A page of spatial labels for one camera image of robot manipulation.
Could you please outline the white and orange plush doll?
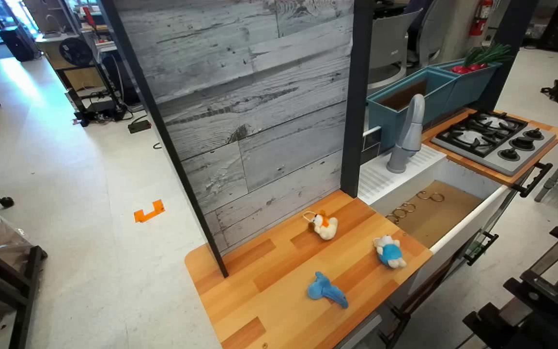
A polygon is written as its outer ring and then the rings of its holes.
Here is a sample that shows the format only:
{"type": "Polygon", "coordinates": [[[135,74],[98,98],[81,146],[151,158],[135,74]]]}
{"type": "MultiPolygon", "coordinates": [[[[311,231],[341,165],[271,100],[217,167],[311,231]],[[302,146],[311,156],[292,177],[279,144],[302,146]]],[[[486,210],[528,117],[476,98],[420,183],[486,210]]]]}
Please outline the white and orange plush doll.
{"type": "Polygon", "coordinates": [[[335,218],[329,218],[325,214],[304,214],[304,222],[311,226],[311,231],[321,241],[331,241],[337,235],[339,222],[335,218]]]}

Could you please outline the white and blue plush doll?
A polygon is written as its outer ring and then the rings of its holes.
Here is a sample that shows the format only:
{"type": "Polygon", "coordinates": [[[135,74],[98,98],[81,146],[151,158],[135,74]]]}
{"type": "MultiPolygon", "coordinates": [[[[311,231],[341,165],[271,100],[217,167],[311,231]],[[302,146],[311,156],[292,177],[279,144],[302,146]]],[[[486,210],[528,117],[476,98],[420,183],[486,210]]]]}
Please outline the white and blue plush doll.
{"type": "Polygon", "coordinates": [[[379,237],[373,243],[373,251],[377,255],[377,261],[391,270],[399,270],[406,266],[399,243],[391,237],[379,237]]]}

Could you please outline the grey wood-pattern backdrop panel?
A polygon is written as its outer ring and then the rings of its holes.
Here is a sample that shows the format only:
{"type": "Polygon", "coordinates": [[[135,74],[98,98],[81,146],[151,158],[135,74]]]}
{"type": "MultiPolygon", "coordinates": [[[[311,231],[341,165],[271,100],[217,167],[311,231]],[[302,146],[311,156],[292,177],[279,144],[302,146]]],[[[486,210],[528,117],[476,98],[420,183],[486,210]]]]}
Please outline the grey wood-pattern backdrop panel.
{"type": "Polygon", "coordinates": [[[217,264],[358,189],[372,0],[102,0],[217,264]]]}

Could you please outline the orange tape floor marker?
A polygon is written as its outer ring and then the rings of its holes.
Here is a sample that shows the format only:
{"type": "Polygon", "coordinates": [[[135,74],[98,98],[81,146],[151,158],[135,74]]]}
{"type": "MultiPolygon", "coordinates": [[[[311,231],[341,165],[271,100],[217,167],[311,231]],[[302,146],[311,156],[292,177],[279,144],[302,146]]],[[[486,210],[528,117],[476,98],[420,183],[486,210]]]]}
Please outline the orange tape floor marker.
{"type": "Polygon", "coordinates": [[[147,222],[155,220],[155,218],[160,216],[160,214],[164,214],[164,204],[162,204],[162,200],[155,200],[155,202],[153,202],[153,208],[151,208],[149,212],[145,212],[145,210],[135,210],[135,212],[133,212],[133,222],[135,222],[135,224],[147,224],[147,222]]]}

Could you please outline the white toy sink basin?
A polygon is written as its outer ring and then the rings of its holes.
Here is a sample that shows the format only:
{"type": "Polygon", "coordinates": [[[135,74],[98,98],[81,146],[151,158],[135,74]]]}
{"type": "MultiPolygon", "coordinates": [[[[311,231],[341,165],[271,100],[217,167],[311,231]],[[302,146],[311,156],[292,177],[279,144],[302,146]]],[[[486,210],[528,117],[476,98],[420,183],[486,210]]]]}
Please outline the white toy sink basin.
{"type": "Polygon", "coordinates": [[[470,239],[509,195],[484,175],[422,148],[399,175],[387,156],[360,167],[358,198],[412,235],[434,255],[453,253],[470,239]]]}

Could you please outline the grey toy stove top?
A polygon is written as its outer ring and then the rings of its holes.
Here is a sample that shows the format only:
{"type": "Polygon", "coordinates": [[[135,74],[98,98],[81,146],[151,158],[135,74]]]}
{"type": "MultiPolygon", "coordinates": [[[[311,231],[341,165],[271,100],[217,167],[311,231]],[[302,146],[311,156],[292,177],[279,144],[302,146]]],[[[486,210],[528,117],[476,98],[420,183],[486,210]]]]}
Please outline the grey toy stove top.
{"type": "Polygon", "coordinates": [[[470,113],[432,138],[443,150],[459,154],[501,175],[515,175],[554,134],[505,113],[470,113]]]}

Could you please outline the red fire extinguisher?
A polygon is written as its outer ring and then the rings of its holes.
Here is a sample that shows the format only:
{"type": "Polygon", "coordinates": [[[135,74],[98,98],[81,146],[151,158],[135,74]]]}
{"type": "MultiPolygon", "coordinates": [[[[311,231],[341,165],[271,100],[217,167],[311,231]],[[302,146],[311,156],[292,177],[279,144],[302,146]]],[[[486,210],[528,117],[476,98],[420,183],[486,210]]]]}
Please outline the red fire extinguisher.
{"type": "Polygon", "coordinates": [[[478,7],[472,16],[470,32],[468,32],[470,38],[478,38],[484,34],[492,7],[494,7],[494,0],[478,0],[478,7]]]}

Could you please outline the black equipment frame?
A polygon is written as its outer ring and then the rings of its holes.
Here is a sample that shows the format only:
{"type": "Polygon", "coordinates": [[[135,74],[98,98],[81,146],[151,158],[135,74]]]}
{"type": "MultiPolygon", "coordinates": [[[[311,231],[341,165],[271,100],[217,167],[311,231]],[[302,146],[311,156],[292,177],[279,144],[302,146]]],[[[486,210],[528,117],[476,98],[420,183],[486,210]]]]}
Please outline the black equipment frame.
{"type": "Polygon", "coordinates": [[[463,319],[488,349],[558,349],[558,228],[550,235],[556,245],[503,284],[513,295],[503,309],[488,303],[463,319]]]}

